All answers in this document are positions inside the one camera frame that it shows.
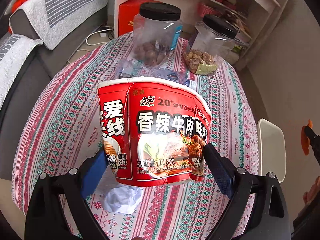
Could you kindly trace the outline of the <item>right hand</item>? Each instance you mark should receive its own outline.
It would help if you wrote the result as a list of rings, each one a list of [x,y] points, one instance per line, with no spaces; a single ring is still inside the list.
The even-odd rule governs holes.
[[[305,205],[310,204],[314,200],[318,192],[319,192],[319,176],[316,178],[315,183],[311,186],[310,190],[303,194],[304,204]]]

